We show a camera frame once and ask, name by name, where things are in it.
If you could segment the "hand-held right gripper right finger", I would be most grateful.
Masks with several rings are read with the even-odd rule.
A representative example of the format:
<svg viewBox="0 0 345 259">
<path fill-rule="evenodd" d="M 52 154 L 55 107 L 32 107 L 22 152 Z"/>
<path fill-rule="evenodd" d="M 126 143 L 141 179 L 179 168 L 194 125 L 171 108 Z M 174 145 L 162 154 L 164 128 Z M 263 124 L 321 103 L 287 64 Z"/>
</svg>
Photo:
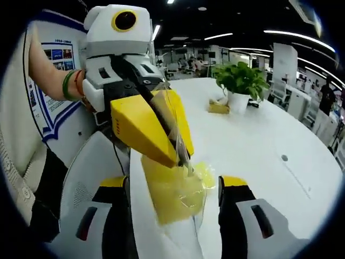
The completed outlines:
<svg viewBox="0 0 345 259">
<path fill-rule="evenodd" d="M 241 178 L 220 176 L 218 200 L 222 258 L 294 258 L 309 244 L 294 236 L 286 217 L 256 198 Z"/>
</svg>

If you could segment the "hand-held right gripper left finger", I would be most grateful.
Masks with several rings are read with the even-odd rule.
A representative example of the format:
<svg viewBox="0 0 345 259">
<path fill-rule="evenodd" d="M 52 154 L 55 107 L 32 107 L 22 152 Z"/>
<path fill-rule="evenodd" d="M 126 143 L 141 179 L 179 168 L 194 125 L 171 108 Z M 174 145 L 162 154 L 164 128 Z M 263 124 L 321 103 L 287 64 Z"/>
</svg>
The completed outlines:
<svg viewBox="0 0 345 259">
<path fill-rule="evenodd" d="M 61 221 L 59 258 L 130 258 L 127 176 L 105 179 L 90 201 Z"/>
</svg>

